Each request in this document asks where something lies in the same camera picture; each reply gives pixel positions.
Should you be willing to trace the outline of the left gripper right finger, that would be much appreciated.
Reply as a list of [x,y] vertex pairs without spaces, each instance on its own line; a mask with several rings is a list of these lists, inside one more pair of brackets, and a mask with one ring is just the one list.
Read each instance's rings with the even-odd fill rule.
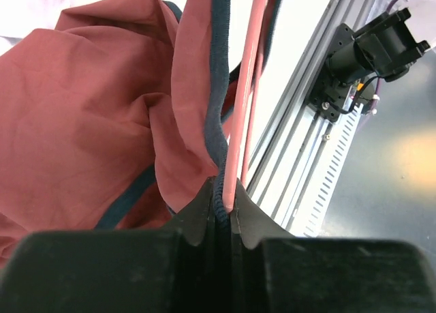
[[294,237],[236,187],[234,312],[434,312],[435,274],[413,245]]

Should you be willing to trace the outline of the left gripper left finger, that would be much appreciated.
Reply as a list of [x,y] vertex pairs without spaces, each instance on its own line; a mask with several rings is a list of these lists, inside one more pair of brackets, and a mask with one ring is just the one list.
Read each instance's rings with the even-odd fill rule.
[[1,276],[1,311],[216,312],[212,186],[160,228],[29,235]]

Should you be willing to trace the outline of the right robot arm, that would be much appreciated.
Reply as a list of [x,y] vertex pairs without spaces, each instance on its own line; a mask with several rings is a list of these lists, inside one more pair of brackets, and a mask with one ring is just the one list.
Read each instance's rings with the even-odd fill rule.
[[352,41],[326,60],[332,76],[349,85],[369,74],[376,74],[387,83],[408,73],[410,67],[430,49],[426,40],[415,41],[405,24],[411,18],[405,8],[382,13],[352,34]]

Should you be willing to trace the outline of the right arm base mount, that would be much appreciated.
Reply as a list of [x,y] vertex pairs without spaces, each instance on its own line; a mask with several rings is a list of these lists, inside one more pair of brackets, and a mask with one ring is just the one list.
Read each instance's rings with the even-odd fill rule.
[[333,123],[339,119],[338,109],[343,108],[352,83],[366,72],[353,34],[345,23],[336,28],[306,96],[307,105]]

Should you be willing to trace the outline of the red tank top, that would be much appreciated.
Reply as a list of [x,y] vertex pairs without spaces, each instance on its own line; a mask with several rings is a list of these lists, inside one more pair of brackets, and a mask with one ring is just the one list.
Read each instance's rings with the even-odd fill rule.
[[209,177],[219,218],[239,69],[230,0],[101,0],[1,56],[1,264],[44,230],[150,228]]

